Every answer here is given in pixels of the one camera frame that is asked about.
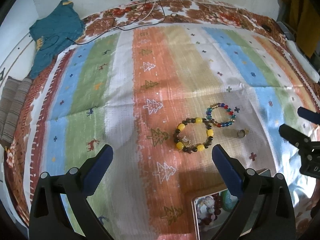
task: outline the orange stripe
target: orange stripe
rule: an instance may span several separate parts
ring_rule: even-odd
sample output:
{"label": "orange stripe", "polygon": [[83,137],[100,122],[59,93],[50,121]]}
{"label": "orange stripe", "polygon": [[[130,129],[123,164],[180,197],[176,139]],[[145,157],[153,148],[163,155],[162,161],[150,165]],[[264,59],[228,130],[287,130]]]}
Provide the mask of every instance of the orange stripe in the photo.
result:
{"label": "orange stripe", "polygon": [[[144,183],[147,206],[149,210],[149,223],[161,235],[177,234],[185,232],[187,225],[186,212],[177,217],[177,222],[170,222],[170,212],[165,212],[164,207],[171,206],[184,210],[179,189],[179,174],[181,164],[189,155],[176,151],[172,140],[172,133],[177,124],[187,116],[185,98],[181,89],[181,83],[174,69],[170,52],[164,44],[165,36],[161,28],[136,29],[133,34],[133,64],[134,64],[134,115],[138,130],[137,150],[140,152],[139,168],[140,177]],[[150,70],[144,71],[143,64],[156,65]],[[146,89],[141,87],[145,81],[158,82],[159,84]],[[149,114],[147,99],[162,102],[163,107],[156,113]],[[148,135],[151,129],[160,129],[167,132],[169,138],[162,144],[153,146]],[[160,183],[157,163],[176,168],[176,172]]]}
{"label": "orange stripe", "polygon": [[286,60],[283,58],[282,55],[276,51],[269,40],[265,38],[261,38],[258,36],[253,37],[262,45],[262,47],[268,52],[268,54],[275,60],[277,65],[284,71],[284,73],[289,78],[290,82],[293,85],[294,92],[298,95],[300,98],[303,107],[310,109],[311,111],[316,111],[309,94],[307,93],[306,89],[304,88],[303,84],[295,74],[295,72],[292,70],[292,68],[288,65]]}

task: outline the multicolored beaded bracelet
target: multicolored beaded bracelet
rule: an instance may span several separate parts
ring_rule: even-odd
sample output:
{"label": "multicolored beaded bracelet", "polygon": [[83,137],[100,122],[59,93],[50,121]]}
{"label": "multicolored beaded bracelet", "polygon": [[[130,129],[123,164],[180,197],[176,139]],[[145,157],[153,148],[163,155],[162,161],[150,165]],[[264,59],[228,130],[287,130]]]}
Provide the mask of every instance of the multicolored beaded bracelet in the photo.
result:
{"label": "multicolored beaded bracelet", "polygon": [[[186,127],[186,125],[188,125],[188,123],[204,123],[206,125],[207,128],[207,141],[202,143],[202,144],[198,144],[198,145],[193,145],[193,146],[186,146],[184,143],[185,141],[183,139],[180,138],[179,134],[181,131],[183,131]],[[187,118],[186,120],[183,120],[177,127],[177,129],[175,130],[175,133],[173,135],[174,138],[174,142],[176,143],[176,146],[179,150],[182,150],[184,152],[188,152],[189,154],[191,154],[192,152],[197,152],[197,151],[203,151],[204,149],[207,149],[210,145],[212,145],[212,140],[213,140],[213,130],[212,130],[212,126],[210,125],[210,123],[207,121],[207,119],[205,118]]]}
{"label": "multicolored beaded bracelet", "polygon": [[[231,118],[229,119],[229,121],[227,122],[217,122],[215,121],[212,116],[211,116],[211,113],[212,113],[212,110],[213,109],[216,109],[218,107],[223,107],[224,109],[226,109],[227,113],[229,115],[231,115]],[[210,107],[207,108],[207,111],[206,111],[206,114],[207,114],[207,119],[209,120],[210,123],[212,123],[214,126],[216,127],[225,127],[225,126],[229,126],[229,125],[232,125],[236,120],[236,115],[231,111],[231,108],[229,108],[228,105],[225,105],[224,103],[217,103],[215,105],[212,105]]]}

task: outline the yellow bead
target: yellow bead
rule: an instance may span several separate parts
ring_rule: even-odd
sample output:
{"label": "yellow bead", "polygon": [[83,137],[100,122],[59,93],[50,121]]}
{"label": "yellow bead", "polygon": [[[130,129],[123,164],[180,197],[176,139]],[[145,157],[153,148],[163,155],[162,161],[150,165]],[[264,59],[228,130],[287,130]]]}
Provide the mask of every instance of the yellow bead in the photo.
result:
{"label": "yellow bead", "polygon": [[178,143],[177,143],[177,148],[178,148],[179,150],[182,150],[182,149],[184,148],[183,143],[182,143],[182,142],[178,142]]}
{"label": "yellow bead", "polygon": [[196,123],[202,123],[202,118],[197,117],[197,118],[196,118]]}
{"label": "yellow bead", "polygon": [[198,149],[198,152],[203,151],[204,150],[204,145],[203,144],[198,145],[197,149]]}
{"label": "yellow bead", "polygon": [[207,135],[213,137],[213,130],[212,129],[207,130]]}
{"label": "yellow bead", "polygon": [[181,123],[181,124],[179,124],[178,125],[178,129],[180,130],[180,131],[182,131],[183,129],[185,129],[185,125],[183,124],[183,123]]}

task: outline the pillow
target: pillow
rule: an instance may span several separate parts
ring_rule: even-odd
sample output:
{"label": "pillow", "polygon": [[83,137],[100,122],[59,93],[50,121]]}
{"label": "pillow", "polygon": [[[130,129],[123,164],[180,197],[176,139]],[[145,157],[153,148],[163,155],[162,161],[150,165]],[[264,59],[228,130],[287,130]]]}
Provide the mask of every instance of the pillow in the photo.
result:
{"label": "pillow", "polygon": [[16,131],[19,115],[26,100],[26,96],[31,87],[31,84],[32,80],[29,78],[25,78],[21,81],[21,83],[18,85],[17,92],[7,114],[2,133],[2,140],[10,144],[13,141],[13,136],[14,132]]}
{"label": "pillow", "polygon": [[5,120],[7,119],[8,112],[20,82],[21,81],[13,79],[12,77],[8,77],[4,84],[0,99],[0,139],[2,138]]}

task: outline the teal cloth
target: teal cloth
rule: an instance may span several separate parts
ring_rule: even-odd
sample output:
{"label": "teal cloth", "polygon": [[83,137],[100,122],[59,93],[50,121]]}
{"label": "teal cloth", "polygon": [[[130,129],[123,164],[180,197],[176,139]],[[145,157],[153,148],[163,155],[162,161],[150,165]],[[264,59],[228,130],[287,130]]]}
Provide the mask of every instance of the teal cloth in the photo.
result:
{"label": "teal cloth", "polygon": [[37,51],[33,66],[29,73],[35,79],[52,61],[53,57],[73,44],[71,40],[78,39],[84,30],[84,22],[73,9],[73,3],[59,5],[46,18],[37,20],[30,27],[31,37],[36,41],[43,38],[43,45]]}

